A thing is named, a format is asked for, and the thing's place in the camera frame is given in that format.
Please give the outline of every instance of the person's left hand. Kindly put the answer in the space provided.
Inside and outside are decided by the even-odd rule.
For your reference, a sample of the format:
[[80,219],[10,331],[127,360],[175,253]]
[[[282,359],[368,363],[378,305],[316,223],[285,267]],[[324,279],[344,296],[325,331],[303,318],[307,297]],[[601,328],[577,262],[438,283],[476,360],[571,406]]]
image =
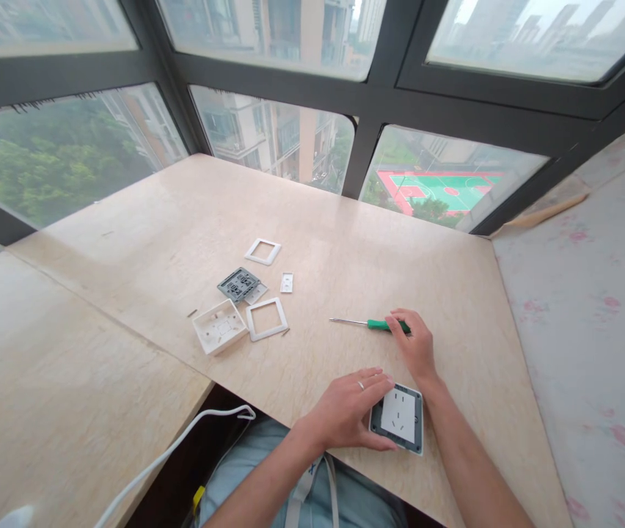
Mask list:
[[392,440],[372,433],[362,424],[364,415],[393,387],[393,380],[381,368],[361,369],[337,378],[293,430],[305,435],[320,453],[332,447],[396,451],[398,446]]

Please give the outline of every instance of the white strap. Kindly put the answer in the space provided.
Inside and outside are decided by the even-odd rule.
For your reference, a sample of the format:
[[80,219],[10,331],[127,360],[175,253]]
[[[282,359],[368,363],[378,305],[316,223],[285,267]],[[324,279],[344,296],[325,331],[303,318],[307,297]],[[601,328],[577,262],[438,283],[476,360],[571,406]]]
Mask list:
[[[335,472],[335,462],[332,460],[332,456],[327,453],[324,454],[324,457],[327,462],[329,499],[332,503],[332,528],[340,528],[340,508],[337,504],[337,473]],[[298,528],[301,506],[303,505],[303,502],[305,502],[310,490],[313,488],[315,473],[318,471],[318,467],[321,462],[322,457],[319,457],[312,463],[310,468],[303,473],[303,476],[300,477],[298,484],[296,484],[293,496],[288,500],[288,509],[285,512],[284,528]]]
[[298,528],[298,520],[300,519],[300,508],[305,502],[310,489],[313,487],[313,480],[315,480],[315,473],[318,471],[322,457],[319,456],[315,462],[312,463],[310,468],[303,473],[300,480],[296,484],[296,489],[293,490],[293,496],[288,500],[288,509],[285,512],[285,528]]
[[337,473],[332,456],[325,453],[327,477],[329,478],[329,501],[332,503],[332,528],[340,528],[340,508],[337,506]]

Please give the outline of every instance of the finger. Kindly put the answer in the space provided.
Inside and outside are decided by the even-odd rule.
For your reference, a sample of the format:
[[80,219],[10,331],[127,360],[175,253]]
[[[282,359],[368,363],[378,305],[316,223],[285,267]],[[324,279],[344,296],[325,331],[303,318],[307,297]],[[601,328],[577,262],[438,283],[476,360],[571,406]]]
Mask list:
[[428,330],[427,325],[425,325],[425,321],[417,314],[417,312],[404,310],[402,312],[391,313],[393,313],[394,318],[402,320],[405,324],[407,324],[410,331],[413,331],[413,329],[415,329],[415,332],[418,332],[419,330]]
[[398,446],[391,439],[372,433],[369,430],[365,430],[362,433],[361,445],[368,447],[375,451],[398,451]]
[[392,314],[410,314],[410,313],[417,313],[414,310],[409,310],[407,308],[396,308],[395,310],[391,310]]
[[386,324],[388,325],[391,334],[395,337],[395,341],[398,343],[398,346],[403,348],[408,343],[408,337],[403,332],[400,323],[395,319],[395,317],[386,317]]
[[370,378],[371,376],[381,374],[384,370],[381,367],[373,367],[368,369],[357,370],[356,377],[357,379],[361,379],[362,381],[366,378]]
[[364,388],[359,395],[360,411],[366,412],[374,407],[395,386],[393,379],[389,375],[380,375],[379,377],[385,379],[368,388]]
[[362,383],[364,384],[364,390],[368,389],[371,386],[376,385],[377,383],[386,381],[387,379],[388,378],[384,375],[375,375],[375,376],[371,376],[370,378],[365,378],[362,380]]

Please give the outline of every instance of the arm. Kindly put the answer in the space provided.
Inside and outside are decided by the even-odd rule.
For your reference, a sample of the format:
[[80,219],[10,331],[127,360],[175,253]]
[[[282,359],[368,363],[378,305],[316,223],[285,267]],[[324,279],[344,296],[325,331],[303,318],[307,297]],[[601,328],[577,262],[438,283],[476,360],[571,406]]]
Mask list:
[[205,528],[270,527],[303,472],[333,447],[396,450],[371,433],[362,418],[394,387],[380,368],[363,369],[330,383],[312,411],[252,471],[205,524]]
[[[425,399],[447,478],[467,528],[534,528],[437,374],[432,333],[416,312],[397,309],[391,313],[386,322]],[[412,336],[403,333],[399,320],[410,327]]]

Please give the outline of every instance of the hand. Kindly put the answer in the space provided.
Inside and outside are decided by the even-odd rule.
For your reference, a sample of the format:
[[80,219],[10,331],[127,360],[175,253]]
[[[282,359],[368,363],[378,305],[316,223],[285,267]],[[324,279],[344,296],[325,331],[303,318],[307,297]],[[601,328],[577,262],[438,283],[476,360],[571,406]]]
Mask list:
[[[410,327],[412,335],[403,333],[399,320]],[[386,317],[386,323],[391,329],[401,351],[403,363],[408,367],[415,383],[433,383],[439,380],[435,370],[435,357],[432,347],[432,332],[428,330],[425,321],[412,310],[398,308],[391,310],[391,316]]]
[[397,450],[390,439],[368,430],[362,419],[395,384],[381,368],[361,369],[330,383],[310,413],[293,426],[321,454],[332,447]]

